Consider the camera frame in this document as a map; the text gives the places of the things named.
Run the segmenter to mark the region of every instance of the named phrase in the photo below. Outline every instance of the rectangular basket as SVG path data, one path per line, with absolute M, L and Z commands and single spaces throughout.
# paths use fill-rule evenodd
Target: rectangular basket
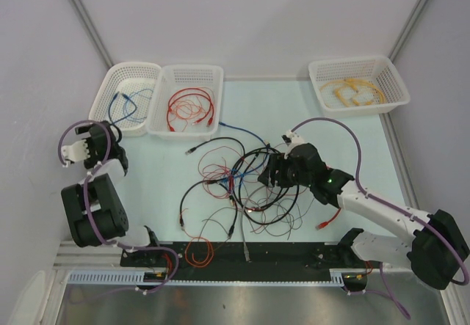
M 113 121 L 133 111 L 133 105 L 122 95 L 112 99 L 118 93 L 125 94 L 137 105 L 132 116 L 117 123 L 123 136 L 142 136 L 146 133 L 145 121 L 155 86 L 160 73 L 160 66 L 148 62 L 122 62 L 108 70 L 88 115 L 89 120 L 110 121 L 108 110 L 112 102 Z
M 179 90 L 190 87 L 206 88 L 211 91 L 214 104 L 212 124 L 207 126 L 208 121 L 204 120 L 197 125 L 187 125 L 184 131 L 170 131 L 167 124 L 168 101 Z M 222 91 L 223 69 L 219 66 L 164 66 L 151 100 L 146 123 L 147 132 L 163 139 L 211 139 L 219 127 Z
M 308 66 L 308 71 L 323 114 L 326 117 L 340 118 L 383 114 L 399 105 L 410 102 L 410 95 L 397 69 L 390 59 L 384 56 L 351 57 L 312 62 Z M 371 82 L 385 95 L 385 101 L 380 103 L 380 96 L 377 93 L 372 94 L 373 91 L 367 94 L 367 90 L 371 90 L 371 88 L 366 89 L 367 87 L 363 87 L 364 90 L 358 89 L 359 92 L 346 88 L 341 93 L 346 103 L 351 104 L 350 107 L 346 106 L 336 95 L 339 88 L 338 83 L 331 82 L 343 81 L 347 78 Z M 357 99 L 360 97 L 365 99 L 370 96 L 368 100 L 372 104 L 354 106 L 351 99 L 355 96 L 358 97 Z

